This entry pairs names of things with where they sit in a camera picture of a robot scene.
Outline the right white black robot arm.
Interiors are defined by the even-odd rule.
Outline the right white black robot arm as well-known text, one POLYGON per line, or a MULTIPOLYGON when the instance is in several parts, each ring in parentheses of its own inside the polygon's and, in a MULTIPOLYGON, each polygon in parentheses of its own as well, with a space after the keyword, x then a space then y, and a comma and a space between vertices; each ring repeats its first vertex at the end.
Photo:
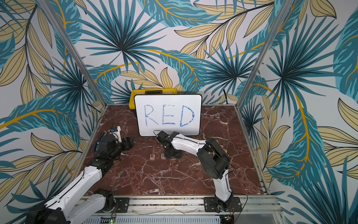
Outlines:
POLYGON ((205 172, 212 177, 215 186, 214 211, 227 212, 232 208, 233 192, 229 184, 230 158, 221 145, 213 138, 197 140, 178 132, 155 134, 165 150, 165 158, 180 158, 182 152, 198 157, 205 172))

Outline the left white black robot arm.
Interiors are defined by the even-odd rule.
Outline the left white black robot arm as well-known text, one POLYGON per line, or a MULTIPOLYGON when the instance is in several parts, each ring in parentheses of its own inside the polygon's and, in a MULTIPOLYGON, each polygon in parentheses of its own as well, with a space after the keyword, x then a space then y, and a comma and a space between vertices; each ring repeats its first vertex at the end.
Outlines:
POLYGON ((123 151, 133 148, 133 137, 106 135, 99 142, 98 154, 65 189, 26 214, 27 224, 81 224, 98 211, 113 213, 119 206, 109 190, 98 189, 80 205, 82 196, 112 168, 123 151))

